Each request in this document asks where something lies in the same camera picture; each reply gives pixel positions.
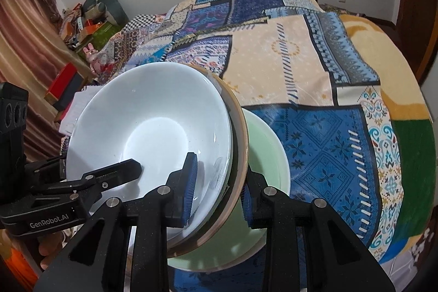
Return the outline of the left hand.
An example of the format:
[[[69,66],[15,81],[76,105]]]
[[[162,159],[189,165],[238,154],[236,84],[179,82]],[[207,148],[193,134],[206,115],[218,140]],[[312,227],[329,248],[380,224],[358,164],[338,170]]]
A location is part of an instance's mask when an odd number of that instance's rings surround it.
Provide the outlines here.
[[[40,267],[46,270],[57,254],[62,250],[66,234],[64,231],[43,236],[39,243],[39,254],[42,257]]]

